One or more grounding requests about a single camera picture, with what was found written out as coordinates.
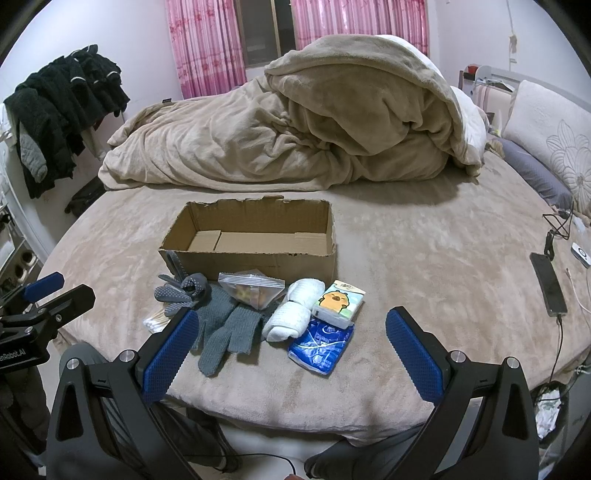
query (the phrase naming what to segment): white towel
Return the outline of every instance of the white towel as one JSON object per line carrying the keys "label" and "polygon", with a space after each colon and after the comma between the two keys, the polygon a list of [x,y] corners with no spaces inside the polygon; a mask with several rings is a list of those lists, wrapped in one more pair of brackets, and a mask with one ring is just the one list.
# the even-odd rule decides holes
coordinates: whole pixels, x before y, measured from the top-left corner
{"label": "white towel", "polygon": [[285,295],[286,302],[271,316],[262,330],[267,342],[281,342],[289,337],[299,338],[306,331],[311,308],[324,293],[324,282],[302,278],[293,282]]}

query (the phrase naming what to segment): black jacket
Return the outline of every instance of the black jacket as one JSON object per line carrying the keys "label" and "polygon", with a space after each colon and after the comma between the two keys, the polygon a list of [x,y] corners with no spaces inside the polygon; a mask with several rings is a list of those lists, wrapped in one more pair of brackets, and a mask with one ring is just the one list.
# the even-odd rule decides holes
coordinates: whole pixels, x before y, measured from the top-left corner
{"label": "black jacket", "polygon": [[[72,153],[84,150],[80,132],[113,112],[124,111],[129,97],[121,88],[121,69],[91,45],[59,57],[17,86],[4,100],[17,125],[22,123],[47,163],[41,183],[23,166],[31,198],[72,177]],[[20,155],[17,127],[17,151]]]}

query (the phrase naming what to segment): beige bedsheet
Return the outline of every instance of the beige bedsheet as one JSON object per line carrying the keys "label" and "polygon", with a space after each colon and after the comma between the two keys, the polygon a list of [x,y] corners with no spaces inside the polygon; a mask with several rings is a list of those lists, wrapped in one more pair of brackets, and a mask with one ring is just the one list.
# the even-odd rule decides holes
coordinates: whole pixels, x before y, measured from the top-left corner
{"label": "beige bedsheet", "polygon": [[[64,328],[108,359],[148,338],[141,320],[157,309],[154,287],[166,267],[157,248],[189,201],[262,194],[209,193],[144,186],[107,192],[51,253],[43,275],[60,271],[66,288],[86,283],[95,308]],[[335,371],[321,377],[287,358],[285,345],[262,343],[250,356],[228,358],[214,378],[189,355],[169,394],[229,419],[281,429],[340,433],[368,440],[424,421],[421,401],[385,335],[387,311],[405,306],[448,349],[474,361],[523,364],[530,386],[550,374],[558,342],[529,261],[542,251],[548,206],[499,157],[486,153],[482,173],[448,166],[431,180],[359,181],[326,192],[285,193],[332,203],[341,280],[367,291],[356,330]],[[564,272],[573,273],[589,304],[583,267],[556,240],[554,266],[570,313],[558,370],[591,342],[591,330]]]}
{"label": "beige bedsheet", "polygon": [[449,155],[477,175],[484,145],[465,132],[485,127],[473,110],[460,110],[443,77],[403,45],[328,35],[232,92],[142,110],[109,140],[116,148],[99,177],[114,190],[312,191],[429,179]]}

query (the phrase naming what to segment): blue gripper pad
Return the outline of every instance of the blue gripper pad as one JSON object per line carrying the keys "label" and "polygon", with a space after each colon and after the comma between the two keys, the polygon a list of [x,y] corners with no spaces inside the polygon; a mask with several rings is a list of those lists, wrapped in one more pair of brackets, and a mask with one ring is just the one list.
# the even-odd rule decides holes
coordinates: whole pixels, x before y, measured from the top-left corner
{"label": "blue gripper pad", "polygon": [[63,287],[64,277],[59,272],[53,272],[35,283],[27,285],[22,292],[22,298],[29,303],[36,303]]}
{"label": "blue gripper pad", "polygon": [[144,369],[142,397],[148,405],[164,398],[189,349],[197,339],[198,332],[197,313],[189,310]]}
{"label": "blue gripper pad", "polygon": [[424,332],[403,307],[388,312],[386,335],[421,398],[439,405],[450,371],[443,345],[431,333]]}

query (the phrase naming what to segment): black smartphone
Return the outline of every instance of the black smartphone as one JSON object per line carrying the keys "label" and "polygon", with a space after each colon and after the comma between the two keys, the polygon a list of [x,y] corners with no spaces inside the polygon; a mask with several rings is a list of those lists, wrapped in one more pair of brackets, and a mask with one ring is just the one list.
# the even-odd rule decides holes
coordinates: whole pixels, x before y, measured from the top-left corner
{"label": "black smartphone", "polygon": [[568,310],[550,259],[545,255],[532,253],[530,254],[530,260],[534,266],[535,274],[538,276],[538,282],[540,282],[548,315],[551,317],[564,315]]}

